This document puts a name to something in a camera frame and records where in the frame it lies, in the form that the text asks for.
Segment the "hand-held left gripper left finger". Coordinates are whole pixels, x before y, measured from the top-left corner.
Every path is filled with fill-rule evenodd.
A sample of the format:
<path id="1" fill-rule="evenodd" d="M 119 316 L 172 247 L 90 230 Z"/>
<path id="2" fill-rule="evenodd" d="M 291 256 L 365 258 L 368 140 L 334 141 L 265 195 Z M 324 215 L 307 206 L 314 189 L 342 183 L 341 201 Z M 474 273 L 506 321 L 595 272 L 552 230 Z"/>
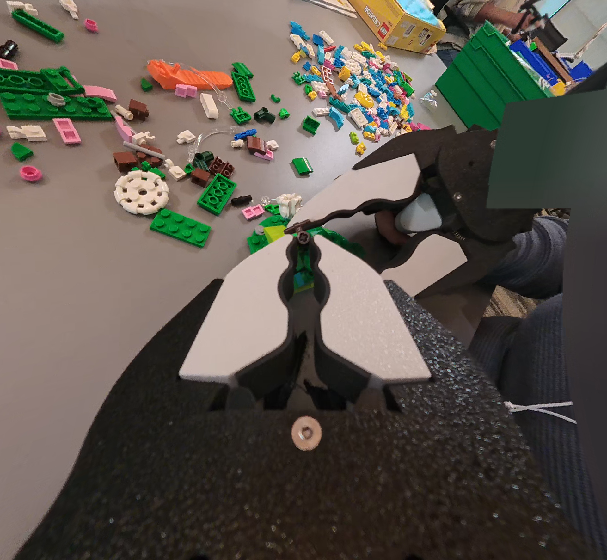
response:
<path id="1" fill-rule="evenodd" d="M 287 408 L 305 355 L 290 305 L 298 246 L 279 239 L 225 276 L 179 369 L 182 381 Z"/>

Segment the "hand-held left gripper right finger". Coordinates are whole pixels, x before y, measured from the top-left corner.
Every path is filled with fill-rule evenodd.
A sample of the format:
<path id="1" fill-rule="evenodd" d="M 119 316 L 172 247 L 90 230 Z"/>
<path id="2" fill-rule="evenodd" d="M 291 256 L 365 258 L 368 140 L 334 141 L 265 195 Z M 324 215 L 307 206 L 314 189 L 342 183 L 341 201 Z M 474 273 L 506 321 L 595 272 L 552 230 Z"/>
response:
<path id="1" fill-rule="evenodd" d="M 432 374 L 381 276 L 325 237 L 310 241 L 319 305 L 315 370 L 326 387 L 356 403 L 367 389 L 426 383 Z"/>

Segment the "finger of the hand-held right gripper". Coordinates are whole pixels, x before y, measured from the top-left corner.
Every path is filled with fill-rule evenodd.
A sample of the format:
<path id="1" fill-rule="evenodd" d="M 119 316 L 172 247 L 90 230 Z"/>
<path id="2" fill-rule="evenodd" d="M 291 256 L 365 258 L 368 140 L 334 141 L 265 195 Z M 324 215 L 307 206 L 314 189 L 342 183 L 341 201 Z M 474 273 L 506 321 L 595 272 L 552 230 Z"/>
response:
<path id="1" fill-rule="evenodd" d="M 347 171 L 304 204 L 291 227 L 320 227 L 333 219 L 403 204 L 414 195 L 420 173 L 414 154 Z"/>
<path id="2" fill-rule="evenodd" d="M 411 297 L 428 290 L 432 285 L 467 263 L 467 255 L 459 244 L 440 233 L 407 245 L 395 264 L 387 266 L 379 275 L 384 281 L 392 281 Z"/>

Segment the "dark lego stalk piece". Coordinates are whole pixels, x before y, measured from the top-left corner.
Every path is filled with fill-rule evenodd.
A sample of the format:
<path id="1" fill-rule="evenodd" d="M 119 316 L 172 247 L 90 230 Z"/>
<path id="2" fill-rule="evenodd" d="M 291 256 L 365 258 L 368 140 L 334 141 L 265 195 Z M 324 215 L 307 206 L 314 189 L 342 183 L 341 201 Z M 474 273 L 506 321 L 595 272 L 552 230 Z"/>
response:
<path id="1" fill-rule="evenodd" d="M 292 218 L 284 229 L 284 236 L 289 237 L 294 242 L 296 249 L 307 250 L 313 241 L 311 230 L 323 228 L 328 221 L 328 217 L 301 221 L 296 221 L 295 218 Z"/>

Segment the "green lego model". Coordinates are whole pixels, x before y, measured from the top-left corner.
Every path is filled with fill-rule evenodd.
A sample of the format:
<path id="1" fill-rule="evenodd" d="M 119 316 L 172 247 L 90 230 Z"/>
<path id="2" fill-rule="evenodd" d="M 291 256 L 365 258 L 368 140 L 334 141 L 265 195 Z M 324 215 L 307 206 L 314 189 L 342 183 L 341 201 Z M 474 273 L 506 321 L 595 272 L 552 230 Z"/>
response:
<path id="1" fill-rule="evenodd" d="M 270 243 L 283 237 L 284 230 L 288 226 L 287 223 L 287 219 L 279 215 L 270 216 L 261 221 L 261 224 L 256 226 L 253 234 L 247 238 L 250 253 L 254 254 Z M 308 233 L 312 237 L 320 235 L 360 259 L 363 259 L 365 255 L 364 249 L 360 244 L 349 241 L 336 231 L 324 227 L 316 227 L 309 229 Z M 294 293 L 312 289 L 314 280 L 308 249 L 306 247 L 300 247 L 298 248 L 294 274 Z"/>

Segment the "person's right forearm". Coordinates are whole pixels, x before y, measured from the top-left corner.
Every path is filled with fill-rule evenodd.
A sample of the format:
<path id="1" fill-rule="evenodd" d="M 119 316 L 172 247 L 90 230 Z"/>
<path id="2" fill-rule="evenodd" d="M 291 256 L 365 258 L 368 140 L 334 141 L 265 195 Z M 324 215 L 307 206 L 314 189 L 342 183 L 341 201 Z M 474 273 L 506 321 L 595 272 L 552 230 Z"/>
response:
<path id="1" fill-rule="evenodd" d="M 535 217 L 532 229 L 513 238 L 514 249 L 483 282 L 535 300 L 561 294 L 568 223 L 556 216 Z"/>

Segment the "white lego flower cluster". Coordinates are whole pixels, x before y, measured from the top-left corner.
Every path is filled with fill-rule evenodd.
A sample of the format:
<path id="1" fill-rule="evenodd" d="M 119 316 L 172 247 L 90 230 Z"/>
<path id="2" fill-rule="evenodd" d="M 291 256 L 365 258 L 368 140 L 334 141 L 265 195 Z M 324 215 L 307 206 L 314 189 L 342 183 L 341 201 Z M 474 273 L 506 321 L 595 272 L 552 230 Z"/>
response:
<path id="1" fill-rule="evenodd" d="M 302 197 L 296 193 L 284 193 L 276 198 L 279 215 L 291 220 L 302 206 Z"/>

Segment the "pile of colourful lego pieces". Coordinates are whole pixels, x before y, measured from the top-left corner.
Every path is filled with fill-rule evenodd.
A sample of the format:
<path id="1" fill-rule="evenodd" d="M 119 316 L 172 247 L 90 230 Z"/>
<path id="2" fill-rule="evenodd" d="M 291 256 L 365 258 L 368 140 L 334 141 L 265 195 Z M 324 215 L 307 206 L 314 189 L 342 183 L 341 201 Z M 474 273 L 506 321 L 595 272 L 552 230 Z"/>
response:
<path id="1" fill-rule="evenodd" d="M 302 64 L 291 78 L 316 104 L 308 116 L 328 119 L 337 131 L 352 124 L 349 140 L 357 155 L 365 153 L 367 143 L 430 129 L 415 121 L 412 80 L 386 46 L 360 41 L 347 48 L 325 31 L 307 33 L 295 21 L 290 40 L 295 48 L 291 62 Z"/>

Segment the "green studded lego plate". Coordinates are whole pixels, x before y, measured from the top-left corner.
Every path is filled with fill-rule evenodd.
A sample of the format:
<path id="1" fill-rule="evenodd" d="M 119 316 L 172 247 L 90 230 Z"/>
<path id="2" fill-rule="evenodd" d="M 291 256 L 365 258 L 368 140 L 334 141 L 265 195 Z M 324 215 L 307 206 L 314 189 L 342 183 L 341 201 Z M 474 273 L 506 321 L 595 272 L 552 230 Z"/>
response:
<path id="1" fill-rule="evenodd" d="M 210 226 L 167 208 L 155 215 L 149 229 L 200 248 L 205 246 L 211 232 Z"/>

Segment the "white round lego plate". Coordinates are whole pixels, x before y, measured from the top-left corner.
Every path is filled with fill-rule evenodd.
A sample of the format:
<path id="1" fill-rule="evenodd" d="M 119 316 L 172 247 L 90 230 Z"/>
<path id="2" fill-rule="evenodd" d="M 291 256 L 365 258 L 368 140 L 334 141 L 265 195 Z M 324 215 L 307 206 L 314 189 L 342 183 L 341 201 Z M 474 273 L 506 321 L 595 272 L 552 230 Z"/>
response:
<path id="1" fill-rule="evenodd" d="M 169 202 L 169 187 L 151 171 L 132 170 L 121 176 L 113 192 L 116 202 L 134 215 L 155 215 Z"/>

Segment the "clear curved lego piece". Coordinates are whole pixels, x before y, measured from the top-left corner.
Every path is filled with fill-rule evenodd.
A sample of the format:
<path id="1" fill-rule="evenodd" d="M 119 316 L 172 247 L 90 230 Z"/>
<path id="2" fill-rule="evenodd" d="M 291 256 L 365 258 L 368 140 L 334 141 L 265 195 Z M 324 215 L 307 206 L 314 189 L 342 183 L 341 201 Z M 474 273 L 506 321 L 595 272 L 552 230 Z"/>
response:
<path id="1" fill-rule="evenodd" d="M 195 154 L 196 153 L 201 153 L 200 147 L 201 147 L 202 143 L 206 139 L 210 138 L 211 136 L 218 135 L 218 134 L 230 134 L 230 135 L 233 135 L 233 134 L 237 133 L 237 130 L 238 130 L 238 128 L 236 126 L 232 125 L 232 126 L 229 126 L 227 128 L 215 128 L 215 129 L 212 129 L 212 130 L 203 131 L 187 147 L 187 162 L 188 163 L 193 163 Z"/>

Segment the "clear lego stick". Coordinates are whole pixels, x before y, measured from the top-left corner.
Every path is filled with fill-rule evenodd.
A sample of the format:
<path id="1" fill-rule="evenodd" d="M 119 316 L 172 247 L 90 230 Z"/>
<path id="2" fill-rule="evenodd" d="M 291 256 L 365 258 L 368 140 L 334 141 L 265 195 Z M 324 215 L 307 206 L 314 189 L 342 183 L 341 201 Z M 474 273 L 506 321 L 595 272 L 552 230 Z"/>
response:
<path id="1" fill-rule="evenodd" d="M 195 69 L 194 67 L 190 66 L 189 67 L 190 70 L 193 71 L 193 73 L 195 73 L 196 75 L 198 75 L 199 77 L 201 77 L 210 87 L 211 89 L 215 92 L 215 94 L 217 95 L 217 99 L 219 102 L 221 102 L 222 104 L 225 105 L 225 107 L 228 110 L 232 110 L 233 106 L 232 103 L 228 100 L 226 93 L 221 90 L 213 81 L 212 79 L 208 76 L 208 74 L 206 72 L 200 71 Z"/>

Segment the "grey lego bar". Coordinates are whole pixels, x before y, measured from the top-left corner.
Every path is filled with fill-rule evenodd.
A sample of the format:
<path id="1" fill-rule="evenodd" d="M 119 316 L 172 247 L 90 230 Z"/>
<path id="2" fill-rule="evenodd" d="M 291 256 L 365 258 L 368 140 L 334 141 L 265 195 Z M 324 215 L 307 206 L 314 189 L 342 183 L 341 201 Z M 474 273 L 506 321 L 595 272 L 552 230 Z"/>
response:
<path id="1" fill-rule="evenodd" d="M 165 160 L 165 158 L 166 158 L 166 156 L 161 151 L 151 149 L 148 147 L 144 147 L 141 145 L 136 145 L 136 144 L 133 144 L 132 142 L 123 141 L 123 146 L 125 148 L 127 148 L 129 151 L 132 151 L 134 153 L 146 154 L 147 156 L 157 157 L 161 160 Z"/>

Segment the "orange lego piece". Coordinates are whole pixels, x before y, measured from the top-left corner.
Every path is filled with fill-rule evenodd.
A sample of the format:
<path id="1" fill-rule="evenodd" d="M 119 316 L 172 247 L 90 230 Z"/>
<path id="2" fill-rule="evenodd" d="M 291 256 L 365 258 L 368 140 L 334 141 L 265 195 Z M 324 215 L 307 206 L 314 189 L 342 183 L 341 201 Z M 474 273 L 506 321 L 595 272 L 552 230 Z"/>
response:
<path id="1" fill-rule="evenodd" d="M 177 85 L 191 85 L 199 90 L 220 91 L 233 85 L 231 76 L 223 72 L 200 71 L 163 60 L 148 61 L 146 69 L 160 87 L 167 91 L 173 91 Z"/>

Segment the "large green lego plate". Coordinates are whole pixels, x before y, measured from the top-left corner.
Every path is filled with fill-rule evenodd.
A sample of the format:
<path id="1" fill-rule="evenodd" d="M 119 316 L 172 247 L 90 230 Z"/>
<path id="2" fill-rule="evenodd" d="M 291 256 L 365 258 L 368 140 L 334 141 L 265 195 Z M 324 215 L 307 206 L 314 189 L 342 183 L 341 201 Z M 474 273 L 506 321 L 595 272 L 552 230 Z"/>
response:
<path id="1" fill-rule="evenodd" d="M 65 105 L 56 107 L 44 94 L 1 93 L 1 104 L 11 120 L 52 120 L 67 118 L 78 121 L 113 120 L 105 102 L 97 97 L 65 96 Z"/>

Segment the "person's right hand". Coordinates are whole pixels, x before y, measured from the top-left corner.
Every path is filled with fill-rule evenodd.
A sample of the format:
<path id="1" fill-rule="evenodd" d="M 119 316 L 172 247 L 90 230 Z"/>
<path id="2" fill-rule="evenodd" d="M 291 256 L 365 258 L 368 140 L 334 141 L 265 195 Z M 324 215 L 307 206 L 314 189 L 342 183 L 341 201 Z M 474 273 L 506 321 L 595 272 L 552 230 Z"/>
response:
<path id="1" fill-rule="evenodd" d="M 377 232 L 383 239 L 393 246 L 406 245 L 412 239 L 412 236 L 399 231 L 395 221 L 396 213 L 390 210 L 382 210 L 375 214 Z"/>

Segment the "green storage bin stack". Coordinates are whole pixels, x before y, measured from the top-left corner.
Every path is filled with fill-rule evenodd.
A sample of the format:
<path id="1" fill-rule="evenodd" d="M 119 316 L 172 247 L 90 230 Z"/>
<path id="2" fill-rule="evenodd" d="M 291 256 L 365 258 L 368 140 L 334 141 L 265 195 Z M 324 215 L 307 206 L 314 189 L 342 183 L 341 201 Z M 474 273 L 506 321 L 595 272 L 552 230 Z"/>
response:
<path id="1" fill-rule="evenodd" d="M 436 80 L 443 95 L 467 128 L 496 130 L 508 103 L 555 96 L 494 25 L 486 21 L 450 66 Z"/>

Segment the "blue storage bin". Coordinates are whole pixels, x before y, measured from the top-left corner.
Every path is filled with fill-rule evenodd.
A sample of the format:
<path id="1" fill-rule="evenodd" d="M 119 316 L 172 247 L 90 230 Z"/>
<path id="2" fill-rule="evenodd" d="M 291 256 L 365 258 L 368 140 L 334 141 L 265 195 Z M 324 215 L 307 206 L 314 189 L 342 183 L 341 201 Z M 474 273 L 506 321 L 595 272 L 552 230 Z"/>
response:
<path id="1" fill-rule="evenodd" d="M 518 54 L 550 86 L 561 82 L 563 85 L 578 83 L 587 79 L 592 68 L 580 58 L 559 52 L 550 52 L 544 45 L 532 41 L 529 47 L 523 40 L 509 45 L 512 52 Z"/>

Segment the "person's dark blue sweater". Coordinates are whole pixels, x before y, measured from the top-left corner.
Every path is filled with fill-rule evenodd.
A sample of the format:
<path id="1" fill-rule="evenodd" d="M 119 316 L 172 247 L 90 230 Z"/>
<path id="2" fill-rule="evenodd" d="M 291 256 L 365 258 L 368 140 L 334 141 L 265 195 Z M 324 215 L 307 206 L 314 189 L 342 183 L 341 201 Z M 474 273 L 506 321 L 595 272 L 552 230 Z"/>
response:
<path id="1" fill-rule="evenodd" d="M 530 406 L 570 399 L 563 349 L 563 295 L 539 304 L 526 318 L 483 318 L 469 351 L 502 397 Z M 550 493 L 576 529 L 579 514 L 577 426 L 536 411 L 514 415 Z"/>

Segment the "long green lego frame plate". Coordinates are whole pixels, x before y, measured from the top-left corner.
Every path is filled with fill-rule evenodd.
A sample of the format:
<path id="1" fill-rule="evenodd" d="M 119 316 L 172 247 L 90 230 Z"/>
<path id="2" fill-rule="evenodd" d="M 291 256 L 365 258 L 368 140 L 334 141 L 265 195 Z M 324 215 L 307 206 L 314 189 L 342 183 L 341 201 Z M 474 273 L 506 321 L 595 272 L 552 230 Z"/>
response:
<path id="1" fill-rule="evenodd" d="M 65 67 L 39 71 L 1 69 L 1 93 L 80 95 L 85 88 Z"/>

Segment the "green lego rail piece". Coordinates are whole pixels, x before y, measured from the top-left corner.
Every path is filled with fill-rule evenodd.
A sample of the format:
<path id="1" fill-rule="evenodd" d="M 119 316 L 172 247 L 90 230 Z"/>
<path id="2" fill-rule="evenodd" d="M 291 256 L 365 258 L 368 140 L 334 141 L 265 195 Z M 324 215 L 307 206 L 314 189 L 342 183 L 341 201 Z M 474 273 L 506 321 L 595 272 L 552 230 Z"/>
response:
<path id="1" fill-rule="evenodd" d="M 41 35 L 42 37 L 52 41 L 53 43 L 60 43 L 64 40 L 64 33 L 53 27 L 52 25 L 42 21 L 39 17 L 30 14 L 24 9 L 14 9 L 11 11 L 11 17 L 16 20 L 20 25 L 23 25 L 27 29 Z"/>

